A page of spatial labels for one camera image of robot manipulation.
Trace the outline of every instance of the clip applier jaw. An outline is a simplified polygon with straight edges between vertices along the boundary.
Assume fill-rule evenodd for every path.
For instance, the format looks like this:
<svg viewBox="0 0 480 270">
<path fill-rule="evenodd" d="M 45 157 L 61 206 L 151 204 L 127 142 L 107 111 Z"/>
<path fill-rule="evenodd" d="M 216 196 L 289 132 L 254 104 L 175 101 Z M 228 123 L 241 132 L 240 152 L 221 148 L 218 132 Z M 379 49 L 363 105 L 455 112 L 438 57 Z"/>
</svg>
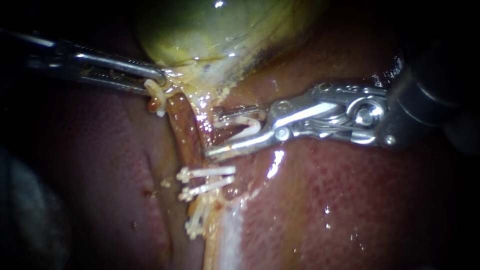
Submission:
<svg viewBox="0 0 480 270">
<path fill-rule="evenodd" d="M 165 73 L 158 66 L 111 55 L 66 40 L 48 40 L 37 35 L 0 28 L 2 39 L 12 40 L 26 50 L 22 67 L 50 77 L 113 88 L 141 96 L 149 96 L 145 79 L 159 86 L 166 83 Z"/>
<path fill-rule="evenodd" d="M 318 84 L 301 96 L 273 103 L 260 132 L 210 146 L 204 155 L 220 162 L 298 137 L 377 145 L 374 129 L 388 111 L 386 93 L 377 87 Z"/>
</svg>

